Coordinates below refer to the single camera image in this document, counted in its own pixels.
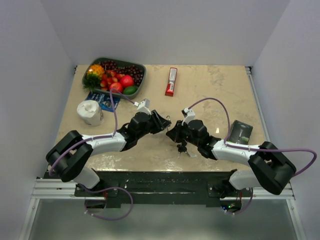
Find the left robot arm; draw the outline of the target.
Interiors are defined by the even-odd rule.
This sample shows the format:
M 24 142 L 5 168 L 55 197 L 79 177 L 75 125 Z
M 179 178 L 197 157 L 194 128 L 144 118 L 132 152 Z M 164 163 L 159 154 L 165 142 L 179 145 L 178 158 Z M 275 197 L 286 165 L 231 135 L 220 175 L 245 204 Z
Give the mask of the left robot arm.
M 152 110 L 151 114 L 137 112 L 114 134 L 90 136 L 72 130 L 47 153 L 45 159 L 51 166 L 49 174 L 57 175 L 62 182 L 74 181 L 92 196 L 99 196 L 104 184 L 93 169 L 86 167 L 88 159 L 103 153 L 127 151 L 145 135 L 157 134 L 170 125 L 168 118 Z

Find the small brass padlock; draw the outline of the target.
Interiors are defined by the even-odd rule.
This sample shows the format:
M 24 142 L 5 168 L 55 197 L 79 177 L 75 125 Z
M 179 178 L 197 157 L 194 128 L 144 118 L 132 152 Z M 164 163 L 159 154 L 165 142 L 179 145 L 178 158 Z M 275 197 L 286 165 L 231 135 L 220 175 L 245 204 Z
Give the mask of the small brass padlock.
M 171 117 L 170 117 L 169 115 L 167 115 L 167 116 L 165 117 L 165 120 L 166 120 L 167 124 L 169 124 L 169 125 L 172 124 Z

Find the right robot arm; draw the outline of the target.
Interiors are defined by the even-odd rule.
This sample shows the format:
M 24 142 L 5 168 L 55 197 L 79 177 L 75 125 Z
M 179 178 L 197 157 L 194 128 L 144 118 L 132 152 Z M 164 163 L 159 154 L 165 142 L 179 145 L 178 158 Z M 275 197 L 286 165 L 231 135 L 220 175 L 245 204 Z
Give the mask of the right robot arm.
M 227 160 L 250 167 L 236 170 L 223 183 L 223 192 L 230 197 L 244 188 L 262 187 L 274 195 L 280 195 L 296 174 L 295 165 L 275 145 L 265 141 L 261 145 L 227 145 L 223 139 L 210 135 L 202 120 L 189 123 L 177 121 L 166 135 L 175 143 L 190 143 L 206 159 Z

